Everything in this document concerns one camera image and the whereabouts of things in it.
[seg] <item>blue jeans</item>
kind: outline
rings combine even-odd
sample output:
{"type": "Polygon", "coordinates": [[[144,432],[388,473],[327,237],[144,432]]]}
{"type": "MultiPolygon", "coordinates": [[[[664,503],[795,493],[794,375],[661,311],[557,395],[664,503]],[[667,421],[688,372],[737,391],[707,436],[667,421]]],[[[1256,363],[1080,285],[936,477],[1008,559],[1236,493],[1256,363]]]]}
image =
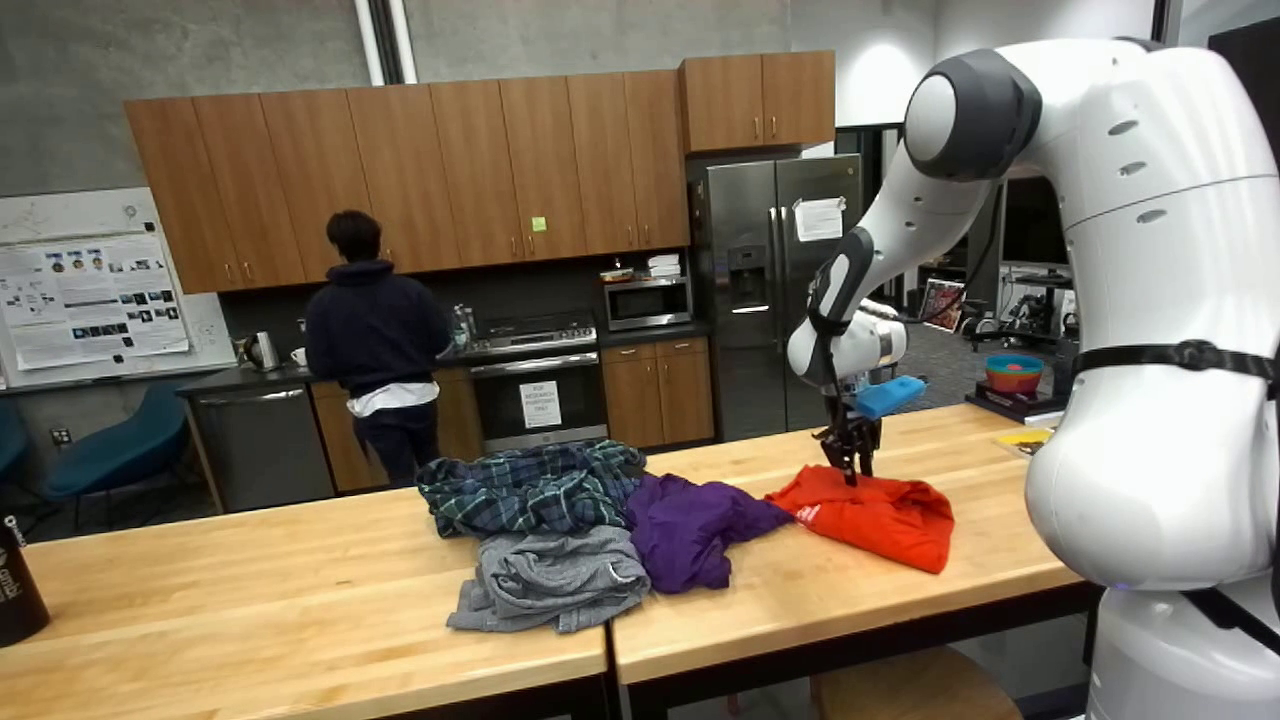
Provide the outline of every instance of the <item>blue jeans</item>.
{"type": "Polygon", "coordinates": [[[358,416],[358,436],[388,468],[394,484],[418,484],[418,473],[441,458],[437,404],[358,416]]]}

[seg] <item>cabinet door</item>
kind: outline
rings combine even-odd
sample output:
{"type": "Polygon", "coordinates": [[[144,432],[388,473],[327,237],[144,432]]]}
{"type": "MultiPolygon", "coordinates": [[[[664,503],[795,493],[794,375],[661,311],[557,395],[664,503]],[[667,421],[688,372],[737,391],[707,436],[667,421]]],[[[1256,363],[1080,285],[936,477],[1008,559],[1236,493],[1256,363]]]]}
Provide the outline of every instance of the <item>cabinet door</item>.
{"type": "Polygon", "coordinates": [[[578,198],[567,80],[506,80],[499,96],[515,177],[522,257],[582,257],[586,209],[578,198]]]}
{"type": "Polygon", "coordinates": [[[229,219],[229,237],[215,250],[239,257],[243,288],[315,280],[285,211],[285,177],[259,96],[201,96],[195,117],[213,160],[209,200],[229,219]]]}
{"type": "Polygon", "coordinates": [[[499,83],[432,83],[428,92],[445,157],[437,184],[447,193],[457,233],[453,250],[469,270],[522,262],[499,83]]]}
{"type": "Polygon", "coordinates": [[[314,407],[322,425],[322,442],[327,451],[327,473],[338,493],[370,493],[383,488],[388,473],[363,458],[352,414],[348,414],[348,391],[339,384],[314,384],[314,407]]]}
{"type": "Polygon", "coordinates": [[[655,363],[647,343],[606,351],[607,436],[634,447],[664,443],[664,404],[655,391],[655,363]]]}
{"type": "Polygon", "coordinates": [[[475,387],[463,370],[437,370],[441,402],[437,402],[437,436],[441,458],[474,459],[485,458],[475,387]]]}
{"type": "Polygon", "coordinates": [[[215,184],[195,106],[186,96],[135,100],[127,106],[127,128],[186,293],[243,288],[225,211],[209,200],[215,184]]]}
{"type": "Polygon", "coordinates": [[[697,443],[717,436],[707,341],[667,341],[661,357],[664,442],[697,443]]]}
{"type": "Polygon", "coordinates": [[[629,251],[642,246],[642,184],[634,142],[634,83],[629,76],[567,76],[578,190],[586,206],[586,251],[629,251]]]}
{"type": "Polygon", "coordinates": [[[685,117],[675,73],[629,76],[625,112],[629,177],[637,184],[637,246],[679,250],[688,246],[688,190],[685,190],[685,117]]]}
{"type": "Polygon", "coordinates": [[[280,170],[297,257],[309,280],[339,262],[325,239],[325,225],[339,209],[370,209],[363,164],[352,128],[348,92],[275,92],[259,96],[271,157],[280,170]]]}
{"type": "Polygon", "coordinates": [[[469,270],[469,246],[453,230],[445,148],[428,90],[359,90],[348,96],[370,209],[383,230],[383,257],[403,271],[469,270]]]}
{"type": "Polygon", "coordinates": [[[760,110],[760,58],[685,62],[688,154],[757,148],[760,110]]]}
{"type": "Polygon", "coordinates": [[[836,58],[766,58],[766,110],[772,146],[829,146],[836,138],[836,58]]]}

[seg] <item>purple shirt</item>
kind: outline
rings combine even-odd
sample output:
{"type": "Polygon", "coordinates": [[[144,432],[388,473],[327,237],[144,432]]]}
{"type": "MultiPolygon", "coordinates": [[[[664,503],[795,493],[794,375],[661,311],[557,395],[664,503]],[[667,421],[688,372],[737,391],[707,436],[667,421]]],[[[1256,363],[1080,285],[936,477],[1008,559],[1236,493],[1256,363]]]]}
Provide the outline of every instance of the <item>purple shirt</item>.
{"type": "Polygon", "coordinates": [[[790,517],[734,484],[647,477],[629,497],[629,527],[655,592],[727,589],[727,546],[766,537],[790,517]]]}

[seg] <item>gray sweater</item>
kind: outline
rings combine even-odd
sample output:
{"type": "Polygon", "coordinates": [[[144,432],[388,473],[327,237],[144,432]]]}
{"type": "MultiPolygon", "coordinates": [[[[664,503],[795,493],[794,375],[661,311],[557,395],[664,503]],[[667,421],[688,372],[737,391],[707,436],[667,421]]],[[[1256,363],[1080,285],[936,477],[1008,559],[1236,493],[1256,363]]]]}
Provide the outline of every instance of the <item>gray sweater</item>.
{"type": "Polygon", "coordinates": [[[482,546],[475,581],[447,618],[457,633],[522,633],[557,624],[582,633],[647,597],[647,576],[625,527],[589,537],[494,537],[482,546]]]}

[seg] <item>red cloth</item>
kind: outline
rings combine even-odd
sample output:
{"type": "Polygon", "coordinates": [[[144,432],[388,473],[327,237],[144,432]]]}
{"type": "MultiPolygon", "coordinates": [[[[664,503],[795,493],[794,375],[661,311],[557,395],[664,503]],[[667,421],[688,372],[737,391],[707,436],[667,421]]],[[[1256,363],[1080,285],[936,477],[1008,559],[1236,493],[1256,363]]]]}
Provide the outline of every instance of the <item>red cloth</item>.
{"type": "Polygon", "coordinates": [[[810,526],[818,537],[832,537],[933,576],[947,570],[956,517],[947,497],[924,481],[859,477],[856,484],[845,484],[836,468],[812,466],[766,500],[810,526]]]}

